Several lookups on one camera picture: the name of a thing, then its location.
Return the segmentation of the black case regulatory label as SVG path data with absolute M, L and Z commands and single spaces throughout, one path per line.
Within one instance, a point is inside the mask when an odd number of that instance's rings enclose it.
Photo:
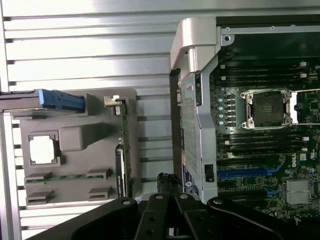
M 182 164 L 182 184 L 185 193 L 194 193 L 194 181 L 188 169 Z

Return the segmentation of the blue expansion slot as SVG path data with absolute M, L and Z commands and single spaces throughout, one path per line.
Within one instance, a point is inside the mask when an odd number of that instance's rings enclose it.
M 245 170 L 233 170 L 233 171 L 219 171 L 217 175 L 220 178 L 242 177 L 242 176 L 268 176 L 271 175 L 265 169 L 245 169 Z

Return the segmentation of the black expansion slot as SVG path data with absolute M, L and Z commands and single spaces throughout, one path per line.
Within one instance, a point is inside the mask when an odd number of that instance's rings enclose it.
M 265 159 L 231 159 L 231 160 L 220 160 L 217 162 L 218 166 L 238 166 L 238 165 L 263 165 L 267 161 Z

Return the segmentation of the open grey PC case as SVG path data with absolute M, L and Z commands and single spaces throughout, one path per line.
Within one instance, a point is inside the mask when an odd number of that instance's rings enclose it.
M 210 148 L 215 128 L 211 72 L 224 60 L 289 59 L 320 59 L 320 14 L 190 17 L 178 24 L 170 51 L 177 85 L 178 151 L 193 178 L 194 194 L 203 202 L 219 196 Z M 281 220 L 320 225 L 320 218 Z

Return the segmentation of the grey plastic parts rack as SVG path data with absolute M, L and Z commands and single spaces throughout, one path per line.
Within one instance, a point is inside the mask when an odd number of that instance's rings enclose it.
M 141 189 L 139 170 L 136 91 L 132 88 L 86 89 L 85 111 L 65 115 L 35 116 L 20 121 L 24 186 L 27 205 L 80 201 L 105 201 L 118 198 L 115 149 L 119 144 L 120 117 L 105 107 L 104 97 L 126 99 L 130 142 L 132 196 Z M 50 136 L 54 141 L 55 161 L 32 165 L 29 142 L 34 136 Z M 104 175 L 106 180 L 72 180 L 26 183 L 27 179 L 49 176 Z

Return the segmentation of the green RAM stick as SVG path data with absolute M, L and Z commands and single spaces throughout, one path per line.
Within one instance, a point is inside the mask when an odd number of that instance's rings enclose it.
M 74 175 L 63 175 L 63 176 L 47 176 L 39 179 L 25 178 L 26 184 L 35 183 L 50 183 L 50 182 L 62 182 L 62 181 L 90 181 L 90 180 L 106 180 L 107 178 L 102 175 L 86 175 L 86 174 L 74 174 Z

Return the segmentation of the black RAM slot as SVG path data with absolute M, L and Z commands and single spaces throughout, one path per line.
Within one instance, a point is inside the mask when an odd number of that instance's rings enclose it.
M 253 74 L 271 74 L 271 73 L 304 73 L 306 70 L 304 68 L 285 68 L 285 69 L 269 69 L 269 68 L 263 68 L 263 69 L 227 69 L 227 70 L 221 70 L 221 73 L 223 74 L 244 74 L 244 73 L 253 73 Z
M 249 63 L 249 64 L 244 64 L 244 63 L 239 63 L 239 64 L 236 64 L 236 63 L 233 63 L 233 64 L 223 64 L 224 65 L 224 68 L 227 69 L 227 68 L 262 68 L 262 67 L 285 67 L 285 68 L 297 68 L 297 67 L 306 67 L 308 64 L 306 61 L 303 61 L 303 62 L 298 62 L 298 63 L 284 63 L 284 64 L 271 64 L 271 63 L 266 63 L 266 64 L 253 64 L 253 63 Z
M 304 145 L 304 141 L 280 141 L 280 140 L 269 140 L 269 141 L 231 141 L 225 140 L 220 143 L 221 145 L 227 146 L 244 146 L 244 145 Z
M 304 149 L 304 146 L 226 146 L 225 150 L 228 151 L 255 151 L 255 150 L 266 150 L 266 151 L 282 151 L 282 150 L 297 150 L 300 151 Z
M 230 136 L 223 138 L 224 140 L 303 140 L 304 138 L 308 138 L 308 136 L 300 136 L 300 135 L 285 135 L 285 136 Z
M 258 79 L 258 78 L 262 78 L 262 79 L 267 79 L 267 78 L 289 78 L 289 79 L 295 79 L 295 78 L 306 78 L 307 74 L 306 73 L 298 73 L 298 74 L 271 74 L 271 75 L 225 75 L 225 76 L 221 76 L 220 79 L 222 81 L 226 81 L 226 80 L 231 80 L 231 79 L 245 79 L 245 78 L 249 78 L 249 79 Z
M 219 83 L 221 85 L 225 86 L 255 86 L 255 85 L 262 85 L 262 86 L 268 86 L 268 85 L 285 85 L 285 84 L 300 84 L 303 83 L 303 80 L 300 79 L 280 79 L 280 80 L 225 80 L 220 81 Z

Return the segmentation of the silver chipset heatsink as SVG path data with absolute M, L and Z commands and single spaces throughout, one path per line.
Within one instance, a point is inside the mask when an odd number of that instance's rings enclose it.
M 290 205 L 309 204 L 311 187 L 307 179 L 290 179 L 286 181 L 286 202 Z

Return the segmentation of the green motherboard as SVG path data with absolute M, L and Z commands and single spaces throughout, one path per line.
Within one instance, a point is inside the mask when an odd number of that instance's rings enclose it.
M 305 67 L 231 67 L 223 64 L 293 64 L 307 62 Z M 223 74 L 229 69 L 305 69 L 296 73 L 236 73 Z M 240 78 L 231 80 L 303 80 L 299 84 L 283 85 L 245 85 L 228 86 L 219 82 L 227 75 L 295 75 L 307 74 L 300 78 Z M 320 59 L 282 59 L 282 60 L 221 60 L 210 73 L 210 107 L 214 121 L 214 135 L 209 142 L 216 161 L 217 194 L 247 207 L 254 208 L 273 217 L 299 221 L 320 218 L 320 125 L 295 125 L 275 130 L 248 130 L 241 127 L 245 121 L 245 101 L 242 92 L 261 89 L 298 90 L 320 89 Z M 231 140 L 232 142 L 253 141 L 304 141 L 305 144 L 277 145 L 223 145 L 224 138 L 242 136 L 308 136 L 304 139 L 250 139 Z M 225 150 L 224 147 L 280 147 L 300 146 L 302 150 Z M 245 164 L 219 166 L 218 161 L 233 159 L 265 159 L 265 164 Z M 265 169 L 271 175 L 219 177 L 220 171 L 241 171 Z M 308 180 L 311 202 L 308 204 L 289 204 L 286 202 L 286 181 Z

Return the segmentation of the CPU socket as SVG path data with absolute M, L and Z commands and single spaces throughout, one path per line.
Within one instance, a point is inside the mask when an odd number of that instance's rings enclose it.
M 291 126 L 292 91 L 285 88 L 250 89 L 240 94 L 245 117 L 241 127 L 251 131 L 278 130 Z

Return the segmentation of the silver CPU chip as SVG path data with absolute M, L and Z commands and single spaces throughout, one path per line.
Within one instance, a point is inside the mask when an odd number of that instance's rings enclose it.
M 55 162 L 54 140 L 49 135 L 34 136 L 29 141 L 29 152 L 32 165 L 48 165 Z

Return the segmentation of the metal CPU socket cover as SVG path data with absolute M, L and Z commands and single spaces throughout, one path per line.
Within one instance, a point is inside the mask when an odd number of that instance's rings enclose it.
M 290 115 L 294 125 L 320 126 L 320 88 L 293 91 Z

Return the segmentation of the hard disk with blue carrier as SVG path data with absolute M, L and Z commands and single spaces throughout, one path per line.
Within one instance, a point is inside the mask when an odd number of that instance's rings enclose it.
M 85 98 L 59 90 L 0 92 L 0 112 L 53 110 L 83 113 Z

